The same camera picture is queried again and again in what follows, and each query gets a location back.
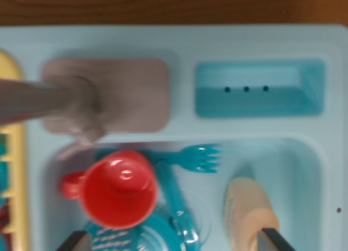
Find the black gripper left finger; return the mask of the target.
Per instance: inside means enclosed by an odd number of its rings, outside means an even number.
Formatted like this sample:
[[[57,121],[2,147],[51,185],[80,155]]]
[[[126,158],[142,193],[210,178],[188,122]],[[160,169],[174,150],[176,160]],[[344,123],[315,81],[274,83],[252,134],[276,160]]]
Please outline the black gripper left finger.
[[[56,251],[92,251],[92,235],[85,230],[74,231]]]

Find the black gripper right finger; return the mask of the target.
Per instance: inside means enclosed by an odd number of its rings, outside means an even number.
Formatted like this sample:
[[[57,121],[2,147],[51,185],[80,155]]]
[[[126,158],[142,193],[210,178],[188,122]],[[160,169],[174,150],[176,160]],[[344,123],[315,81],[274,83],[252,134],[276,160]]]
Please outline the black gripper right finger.
[[[257,251],[295,251],[295,249],[275,228],[263,228],[257,232]]]

